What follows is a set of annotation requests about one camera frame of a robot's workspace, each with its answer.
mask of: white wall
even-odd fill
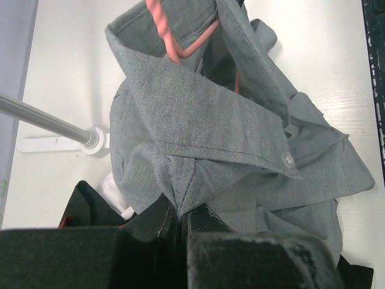
[[[37,0],[0,0],[0,92],[22,99]],[[0,228],[17,121],[0,113]]]

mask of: pink hanger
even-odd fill
[[[192,45],[183,50],[174,39],[170,27],[168,27],[167,16],[163,11],[160,0],[146,0],[146,5],[154,19],[154,23],[158,29],[158,34],[164,41],[168,56],[171,61],[177,64],[180,64],[179,58],[187,58],[198,50],[198,48],[210,37],[220,24],[218,19],[214,21]],[[235,72],[235,92],[239,92],[238,70]]]

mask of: white fabric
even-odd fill
[[[123,194],[116,186],[112,172],[110,172],[96,188],[96,191],[107,202],[107,204],[122,218],[128,220],[134,214],[134,209],[127,202]]]

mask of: black fabric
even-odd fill
[[[80,181],[68,201],[66,226],[119,226],[126,221],[87,182]]]
[[[337,269],[346,289],[371,289],[374,270],[372,268],[351,265],[341,256]]]
[[[231,55],[224,57],[218,64],[210,71],[207,78],[216,84],[226,87],[234,91],[235,89],[235,62]]]
[[[0,232],[0,288],[180,288],[175,218],[162,195],[123,227]]]
[[[120,216],[82,181],[65,216],[69,228],[0,232],[0,288],[341,288],[321,242],[238,235],[206,205],[179,223],[162,194],[118,227]],[[373,269],[341,257],[338,271],[346,289],[371,287]]]
[[[238,4],[239,4],[239,6],[242,7],[243,2],[245,2],[245,0],[237,0],[237,2],[238,2]]]
[[[316,238],[192,233],[188,288],[343,288],[325,245]]]
[[[123,250],[130,245],[117,228],[3,231],[0,288],[121,288],[130,278],[117,269],[135,267]]]
[[[376,14],[385,13],[385,1],[384,0],[372,0],[374,12]]]

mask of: stitching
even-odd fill
[[[125,122],[124,122],[123,125],[122,125],[122,131],[121,131],[121,133],[120,133],[120,135],[119,135],[119,138],[118,138],[118,141],[117,141],[117,143],[116,143],[116,146],[119,146],[120,140],[122,139],[122,135],[123,135],[123,131],[124,131],[123,128],[126,126],[126,123],[127,123],[127,116],[128,116],[128,112],[129,112],[130,109],[131,109],[133,98],[134,98],[134,94],[132,94],[130,104],[129,104],[128,109],[127,109],[127,112],[126,112],[126,114],[125,114]]]
[[[191,144],[187,145],[187,144],[180,144],[180,143],[170,143],[170,142],[166,142],[166,141],[161,141],[162,143],[165,143],[165,144],[168,144],[168,145],[176,145],[176,146],[183,146],[185,148],[200,148],[200,149],[213,149],[213,150],[216,150],[216,151],[223,151],[223,152],[230,152],[230,153],[233,153],[233,154],[243,154],[243,155],[251,155],[253,157],[257,157],[257,158],[261,158],[262,160],[264,161],[267,161],[268,163],[270,164],[275,164],[269,160],[266,160],[265,158],[262,158],[260,155],[254,155],[254,154],[248,154],[246,152],[240,152],[240,151],[229,151],[227,149],[220,149],[220,148],[211,148],[211,147],[208,147],[208,146],[193,146]]]
[[[176,189],[179,190],[179,181],[180,181],[180,178],[182,176],[182,172],[183,172],[183,165],[185,164],[185,158],[182,158],[182,164],[180,165],[181,166],[181,170],[180,170],[180,174],[179,174],[179,177],[178,177],[178,180],[176,182]]]
[[[180,212],[182,211],[182,208],[184,206],[188,190],[190,189],[190,185],[191,185],[191,183],[193,181],[193,178],[195,177],[195,174],[196,174],[195,172],[196,172],[196,170],[195,170],[195,160],[194,160],[194,173],[191,175],[190,181],[188,182],[187,188],[185,190],[185,195],[183,196],[183,200],[182,200],[181,206],[180,206],[180,208],[178,210],[178,214],[180,214]]]
[[[166,216],[164,217],[164,221],[163,221],[163,224],[160,228],[160,230],[158,231],[158,238],[159,238],[159,235],[161,234],[161,231],[163,230],[163,227],[164,225],[166,224],[166,221],[167,221],[167,216],[168,216],[168,212],[170,210],[170,203],[168,203],[168,207],[167,207],[167,212],[166,212]]]
[[[248,44],[248,47],[250,48],[250,50],[252,51],[252,53],[255,55],[255,57],[258,59],[259,63],[261,64],[262,68],[264,69],[264,71],[267,73],[267,75],[269,76],[269,78],[271,79],[271,81],[273,82],[274,86],[276,87],[276,89],[278,90],[278,92],[281,94],[281,96],[285,99],[285,95],[284,93],[282,92],[282,90],[280,89],[279,85],[276,85],[276,80],[274,78],[274,76],[270,73],[270,71],[268,71],[267,67],[265,67],[265,64],[263,63],[263,61],[261,61],[260,59],[260,56],[257,55],[256,51],[253,49],[249,39],[246,37],[246,35],[244,34],[243,30],[241,29],[241,27],[239,27],[238,23],[235,21],[233,15],[231,14],[227,4],[225,3],[225,1],[223,1],[223,6],[224,8],[227,10],[229,16],[231,17],[231,19],[233,20],[234,24],[236,25],[236,27],[238,28],[238,31],[242,34],[243,38],[246,40],[246,43]],[[278,111],[280,111],[280,107],[277,106],[277,104],[271,102],[269,99],[266,99],[269,103],[271,103],[274,108]]]

